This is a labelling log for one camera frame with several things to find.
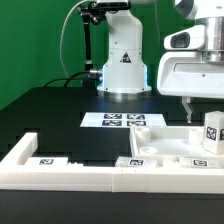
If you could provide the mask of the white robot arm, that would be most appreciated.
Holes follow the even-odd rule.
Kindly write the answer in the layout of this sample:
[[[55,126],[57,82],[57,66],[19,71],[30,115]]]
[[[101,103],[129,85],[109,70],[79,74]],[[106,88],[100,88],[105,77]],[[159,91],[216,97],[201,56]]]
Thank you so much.
[[[97,90],[115,99],[133,98],[151,90],[142,61],[142,24],[130,13],[134,4],[156,0],[93,0],[93,21],[109,25],[109,56]],[[167,52],[160,59],[157,90],[180,96],[188,114],[190,99],[224,99],[224,0],[174,0],[191,28],[165,37]]]

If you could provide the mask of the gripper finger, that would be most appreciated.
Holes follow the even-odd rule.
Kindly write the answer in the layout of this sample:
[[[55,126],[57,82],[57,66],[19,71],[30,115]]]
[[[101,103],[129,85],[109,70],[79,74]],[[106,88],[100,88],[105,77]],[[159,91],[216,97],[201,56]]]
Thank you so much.
[[[193,109],[191,107],[191,98],[190,97],[183,97],[182,98],[182,105],[186,111],[187,114],[187,122],[190,123],[191,122],[191,117],[192,117],[192,112]]]

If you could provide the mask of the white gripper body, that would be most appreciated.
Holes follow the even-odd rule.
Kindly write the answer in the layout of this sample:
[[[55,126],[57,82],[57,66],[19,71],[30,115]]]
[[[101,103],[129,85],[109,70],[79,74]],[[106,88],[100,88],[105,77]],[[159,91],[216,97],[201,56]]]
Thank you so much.
[[[224,99],[224,64],[206,63],[196,51],[165,53],[157,89],[162,95]]]

